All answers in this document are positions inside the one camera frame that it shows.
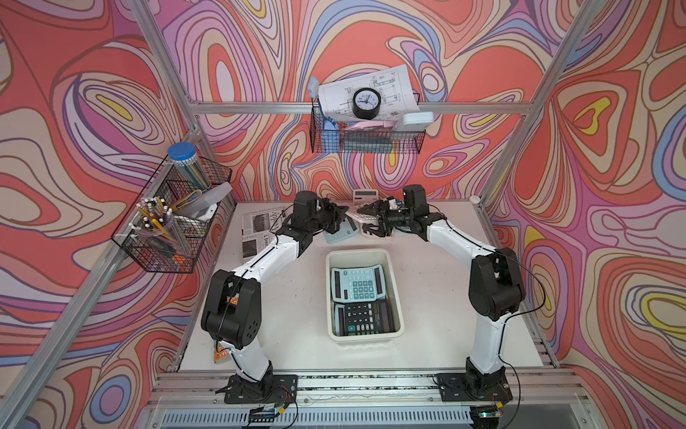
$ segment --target white box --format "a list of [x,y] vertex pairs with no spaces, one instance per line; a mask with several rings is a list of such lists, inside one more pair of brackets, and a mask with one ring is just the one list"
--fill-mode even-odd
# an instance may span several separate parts
[[[390,304],[393,315],[393,326],[398,330],[388,334],[336,336],[333,333],[333,306],[331,305],[331,269],[332,268],[360,268],[381,264],[383,266],[383,278],[386,280],[386,299]],[[390,261],[390,254],[382,248],[360,248],[349,251],[335,251],[327,255],[327,328],[329,336],[337,343],[374,343],[377,341],[388,341],[399,337],[405,331],[405,321],[403,320],[403,310],[400,308],[400,298],[398,298],[395,275],[393,274],[393,264]]]

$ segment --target analog clock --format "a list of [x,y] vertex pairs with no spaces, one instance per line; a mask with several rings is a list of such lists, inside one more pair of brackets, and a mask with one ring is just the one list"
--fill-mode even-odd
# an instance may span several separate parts
[[371,88],[358,89],[353,96],[353,114],[360,119],[374,119],[381,108],[381,96]]

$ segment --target black cable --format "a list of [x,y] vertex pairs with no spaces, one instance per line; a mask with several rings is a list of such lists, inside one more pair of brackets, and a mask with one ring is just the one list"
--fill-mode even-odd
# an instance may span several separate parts
[[296,405],[296,418],[293,419],[293,421],[291,422],[291,424],[288,425],[288,426],[286,426],[284,429],[288,429],[288,428],[290,428],[291,426],[293,426],[293,425],[295,424],[295,422],[298,421],[298,415],[300,414],[300,410],[298,409],[298,402],[297,402],[297,401],[295,400],[295,398],[293,398],[292,396],[291,396],[291,400],[292,400],[293,403]]
[[[489,250],[489,249],[483,247],[481,244],[475,243],[473,240],[470,240],[469,238],[465,237],[463,234],[460,234],[457,230],[455,230],[455,229],[450,225],[450,223],[449,223],[448,220],[447,220],[446,215],[443,214],[443,213],[441,212],[441,210],[439,210],[435,205],[429,204],[429,206],[430,206],[430,207],[433,207],[434,209],[436,209],[436,211],[437,211],[438,213],[440,213],[441,216],[443,216],[444,218],[446,218],[446,219],[445,219],[445,224],[448,225],[448,227],[449,227],[450,229],[452,229],[453,232],[454,232],[455,234],[459,235],[460,237],[464,238],[465,240],[467,240],[468,242],[474,244],[475,246],[484,249],[485,251],[491,251],[491,250]],[[519,261],[517,261],[516,259],[513,259],[513,258],[511,258],[511,257],[509,257],[509,256],[507,256],[507,255],[504,255],[502,252],[499,252],[498,250],[495,250],[495,251],[492,251],[492,252],[494,252],[494,253],[497,254],[497,255],[501,255],[501,256],[503,256],[503,257],[509,259],[510,261],[516,263],[516,264],[519,265],[520,267],[522,267],[527,273],[529,273],[529,275],[531,275],[531,277],[532,277],[533,279],[535,279],[535,280],[539,283],[539,285],[541,286],[541,292],[543,293],[543,302],[541,302],[541,304],[540,304],[538,307],[534,308],[533,310],[528,310],[528,311],[523,312],[523,313],[511,314],[511,315],[508,316],[508,318],[505,319],[505,321],[503,322],[503,330],[502,330],[502,332],[500,333],[500,344],[498,345],[498,358],[501,360],[501,362],[503,362],[504,364],[508,365],[508,366],[509,366],[510,368],[512,368],[512,370],[514,371],[514,376],[517,378],[517,388],[518,388],[518,390],[519,390],[519,396],[517,396],[517,407],[514,409],[514,414],[512,415],[512,419],[510,419],[510,421],[509,421],[505,426],[503,426],[503,427],[501,428],[501,429],[505,429],[505,428],[507,428],[510,424],[512,424],[512,422],[515,420],[515,417],[517,416],[517,413],[519,412],[519,405],[520,405],[520,403],[521,403],[521,383],[520,383],[520,381],[519,381],[519,375],[517,374],[517,370],[515,369],[514,366],[512,366],[512,364],[510,364],[509,362],[506,362],[506,361],[503,360],[503,358],[500,356],[500,353],[501,353],[501,350],[502,350],[502,347],[503,347],[503,339],[504,339],[504,337],[505,337],[505,327],[506,327],[507,322],[508,322],[511,318],[516,317],[516,316],[523,316],[524,314],[528,314],[528,313],[533,313],[533,312],[538,311],[538,310],[540,310],[541,308],[543,308],[543,306],[545,305],[545,302],[546,302],[546,300],[547,300],[547,294],[545,293],[545,286],[543,285],[543,283],[541,283],[541,280],[539,280],[539,278],[536,277],[536,275],[535,275],[534,273],[532,273],[531,270],[530,270],[529,268],[525,267],[523,264],[521,264],[521,263],[520,263]]]
[[[267,383],[267,382],[264,382],[264,381],[259,382],[259,381],[257,381],[256,379],[250,377],[250,376],[243,370],[243,368],[241,368],[241,366],[238,364],[238,361],[236,360],[236,358],[233,357],[233,353],[229,352],[229,354],[231,355],[231,359],[233,359],[233,363],[236,364],[236,368],[238,368],[247,378],[250,378],[250,379],[251,379],[253,382],[255,382],[255,383],[269,384],[270,386],[272,386],[272,389],[274,388],[273,386],[279,387],[279,388],[283,389],[284,392],[286,392],[286,399],[288,400],[288,403],[289,403],[289,404],[295,404],[295,405],[296,405],[296,418],[293,419],[293,421],[291,422],[291,424],[288,425],[288,426],[286,426],[284,429],[288,429],[288,428],[290,428],[291,426],[293,426],[293,424],[294,424],[296,421],[298,421],[298,414],[299,414],[300,411],[299,411],[299,409],[298,409],[298,402],[295,400],[295,398],[293,397],[293,395],[291,395],[291,393],[288,391],[288,389],[285,388],[285,386],[281,386],[280,384]],[[271,395],[271,394],[272,394],[272,391],[270,390],[269,394],[266,395],[266,397],[269,397],[269,395]]]
[[285,216],[284,216],[283,214],[286,212],[286,210],[290,209],[291,207],[293,207],[293,204],[291,204],[290,206],[286,207],[284,210],[281,210],[281,214],[278,215],[278,216],[276,217],[276,219],[274,219],[274,222],[272,222],[272,226],[269,227],[269,232],[271,232],[272,234],[274,234],[274,237],[276,237],[276,244],[275,244],[275,246],[279,245],[279,236],[278,236],[277,234],[275,234],[275,233],[272,231],[272,229],[274,228],[274,225],[276,225],[276,221],[279,220],[279,219],[281,219],[281,218],[284,218]]
[[510,364],[509,362],[505,362],[502,358],[500,358],[500,360],[504,364],[509,365],[510,368],[512,368],[512,370],[514,371],[514,376],[517,377],[517,388],[519,389],[519,394],[517,395],[517,407],[514,409],[514,414],[512,415],[512,419],[510,419],[510,421],[508,421],[508,423],[505,426],[500,428],[500,429],[505,429],[509,425],[512,424],[512,422],[515,420],[515,417],[517,416],[517,413],[519,412],[519,405],[521,403],[521,383],[519,382],[519,375],[517,374],[517,370],[515,369],[515,367],[513,367],[512,364]]

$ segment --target white table surface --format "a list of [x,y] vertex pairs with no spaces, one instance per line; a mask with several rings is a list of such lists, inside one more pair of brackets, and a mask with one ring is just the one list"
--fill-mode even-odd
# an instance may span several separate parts
[[[432,204],[458,228],[488,242],[471,203]],[[242,264],[244,213],[288,205],[239,203],[216,269],[231,271]],[[400,337],[363,345],[341,345],[329,338],[326,256],[331,251],[350,248],[384,248],[390,253],[405,319],[405,332]],[[468,267],[416,235],[395,231],[393,238],[356,235],[328,244],[320,234],[300,258],[261,285],[262,325],[257,336],[274,369],[282,371],[462,368],[474,344],[477,316],[469,303],[468,286]],[[230,360],[215,364],[213,347],[214,342],[200,328],[198,317],[180,370],[235,369]],[[508,322],[503,358],[516,367],[543,366],[521,317]]]

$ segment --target psychedelic patterned wall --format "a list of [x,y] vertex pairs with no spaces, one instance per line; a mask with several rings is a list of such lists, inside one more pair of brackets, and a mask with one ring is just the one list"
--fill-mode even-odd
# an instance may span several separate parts
[[686,3],[609,1],[540,119],[488,210],[547,339],[609,427],[685,427]]
[[[192,100],[308,101],[330,82],[407,65],[430,102],[528,101],[578,6],[575,1],[169,0],[156,18]],[[420,156],[311,153],[309,116],[208,115],[200,121],[246,200],[301,189],[351,198],[421,183],[434,198],[481,190],[519,117],[447,115]]]
[[[120,0],[0,1],[0,395],[186,127]],[[130,427],[178,348],[193,275],[122,264],[26,428]]]

